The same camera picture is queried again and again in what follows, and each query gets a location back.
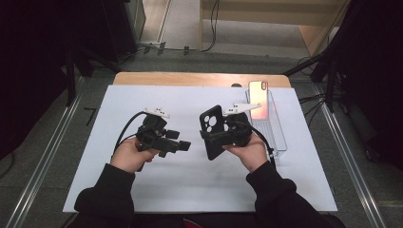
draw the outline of gray floor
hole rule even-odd
[[[175,26],[172,24],[167,26],[171,27],[170,33],[165,31],[163,39],[168,47],[169,44],[172,44],[171,48],[196,44],[192,40],[188,43],[179,42],[176,47],[174,38],[178,36],[175,35],[178,32],[174,30]],[[280,74],[295,66],[298,60],[307,54],[306,50],[303,50],[303,44],[295,29],[289,29],[289,31],[284,31],[289,32],[284,34],[293,34],[289,37],[287,35],[279,38],[268,36],[255,41],[250,40],[252,36],[244,34],[238,37],[232,36],[230,40],[219,34],[217,45],[210,52],[192,52],[183,56],[178,51],[165,51],[162,55],[158,55],[156,51],[151,50],[147,54],[137,54],[124,62],[121,67],[126,71]],[[276,42],[279,41],[283,45],[276,45]],[[257,48],[251,47],[250,44],[254,43]],[[114,75],[107,68],[98,68],[92,78],[85,78],[84,88],[81,90],[81,100],[38,192],[32,196],[33,203],[28,209],[21,227],[61,227],[69,217],[69,214],[62,212],[62,208],[94,122],[93,119],[88,122],[92,112],[87,109],[99,108],[106,88],[112,83]],[[299,73],[293,75],[290,80],[299,97],[315,95],[314,86],[308,77]],[[27,186],[41,156],[46,151],[53,131],[66,111],[66,100],[67,94],[64,93],[32,129],[24,143],[13,152],[14,165],[0,180],[0,227],[6,226],[23,189]],[[304,104],[302,109],[308,110],[315,103]],[[403,215],[403,172],[388,163],[368,161],[365,156],[365,148],[356,134],[353,123],[336,104],[335,108],[340,127],[364,179],[370,187],[382,217],[388,227],[401,227],[403,224],[401,216]],[[335,138],[321,111],[313,118],[310,130],[326,177],[334,191],[338,207],[336,215],[343,220],[347,227],[371,227],[352,178],[340,156]],[[0,173],[7,169],[10,162],[11,155],[0,161]]]

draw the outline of black jacket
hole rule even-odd
[[[68,227],[129,227],[135,217],[130,194],[134,179],[135,174],[106,164],[95,186],[78,196],[74,208],[79,215]],[[248,174],[246,180],[257,194],[255,208],[263,227],[332,227],[270,162]]]

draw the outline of smartphone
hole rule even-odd
[[[267,103],[268,94],[267,81],[249,82],[249,104],[260,104],[261,107],[251,110],[252,120],[261,120],[269,118],[269,109]]]

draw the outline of table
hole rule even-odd
[[[258,79],[273,85],[271,92],[280,104],[278,116],[284,123],[284,134],[289,136],[287,152],[278,162],[279,173],[295,181],[297,191],[318,211],[336,211],[296,93],[287,77],[178,72],[123,72],[116,75],[88,139],[64,211],[74,211],[77,195],[84,188],[93,186],[110,159],[122,127],[140,111],[139,108],[147,105],[163,105],[163,109],[171,114],[166,129],[180,131],[179,140],[190,141],[192,145],[189,151],[156,158],[137,174],[132,197],[138,213],[254,211],[256,195],[245,181],[246,168],[228,152],[213,161],[206,158],[198,116],[213,105],[224,106],[245,100],[247,83]],[[229,87],[233,83],[244,87]],[[141,120],[136,119],[127,131],[136,130],[140,124]]]
[[[202,20],[210,20],[215,2],[201,0],[201,39]],[[350,0],[220,0],[219,20],[299,25],[306,47],[315,56],[332,29],[341,23],[349,3]]]

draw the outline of wire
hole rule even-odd
[[[247,127],[251,127],[252,130],[258,135],[258,137],[263,140],[264,144],[266,145],[266,149],[269,152],[269,158],[270,158],[270,163],[272,163],[273,167],[276,169],[276,161],[275,161],[275,156],[273,155],[273,148],[270,147],[269,142],[267,142],[266,138],[263,136],[263,134],[261,134],[255,127],[253,127],[252,125],[246,124],[246,123],[242,123],[242,122],[234,122],[234,121],[226,121],[227,123],[231,123],[231,124],[239,124],[239,125],[243,125],[243,126],[247,126]]]
[[[215,23],[213,26],[213,15],[214,15],[214,9],[217,7],[216,10],[216,18],[215,18]],[[202,52],[209,51],[213,46],[216,44],[216,38],[217,38],[217,19],[219,18],[219,10],[220,10],[220,0],[216,0],[216,3],[213,6],[213,9],[211,11],[211,16],[210,16],[210,25],[211,25],[211,30],[213,31],[213,41],[210,44],[210,47],[207,49],[202,50]]]
[[[310,56],[303,57],[303,58],[301,58],[301,59],[298,60],[297,66],[298,66],[298,65],[300,64],[300,62],[301,62],[302,60],[304,60],[304,59],[312,60]],[[302,70],[300,70],[299,72],[301,72],[301,73],[303,73],[303,74],[305,74],[305,75],[307,75],[307,76],[311,76],[310,73],[305,73],[305,72],[302,71]]]
[[[315,110],[314,114],[311,116],[311,120],[308,122],[308,128],[311,126],[311,122],[314,119],[315,115],[317,114],[317,111],[322,107],[322,105],[325,103],[325,101],[320,101],[317,103],[316,107],[317,109]]]
[[[14,163],[15,163],[14,153],[10,153],[10,157],[11,157],[11,162],[9,164],[9,167],[7,167],[7,169],[2,174],[0,174],[0,180],[3,179],[8,174],[8,172],[11,170],[11,168],[14,166]]]
[[[320,94],[317,94],[317,95],[311,96],[311,97],[299,98],[298,101],[300,104],[304,104],[304,103],[310,102],[312,100],[315,100],[317,98],[325,98],[325,95],[326,95],[325,93],[320,93]]]
[[[124,138],[124,139],[122,140],[122,137],[124,136],[125,131],[126,131],[127,128],[130,126],[130,124],[134,121],[134,119],[136,119],[137,117],[139,117],[139,116],[142,115],[142,114],[145,114],[145,115],[146,115],[147,113],[141,111],[141,112],[137,113],[136,115],[134,115],[134,116],[127,122],[127,124],[125,125],[124,129],[123,129],[122,132],[121,132],[121,135],[119,136],[118,140],[116,141],[115,149],[113,150],[113,153],[115,153],[116,149],[118,149],[119,145],[120,145],[124,140],[126,140],[126,139],[128,139],[128,138],[130,138],[130,137],[132,137],[132,136],[134,136],[134,135],[136,135],[136,134],[130,135],[130,136],[128,136],[128,137],[126,137],[126,138]]]
[[[216,0],[214,3],[213,9],[211,10],[211,15],[210,15],[210,25],[211,25],[211,30],[213,31],[213,40],[210,44],[210,47],[199,50],[199,49],[179,49],[179,48],[160,48],[160,47],[152,47],[153,44],[150,44],[150,46],[147,45],[141,45],[145,49],[150,48],[150,49],[156,49],[156,50],[173,50],[173,51],[195,51],[195,52],[206,52],[209,51],[213,46],[216,45],[216,38],[217,38],[217,20],[219,18],[219,10],[220,10],[220,0]]]

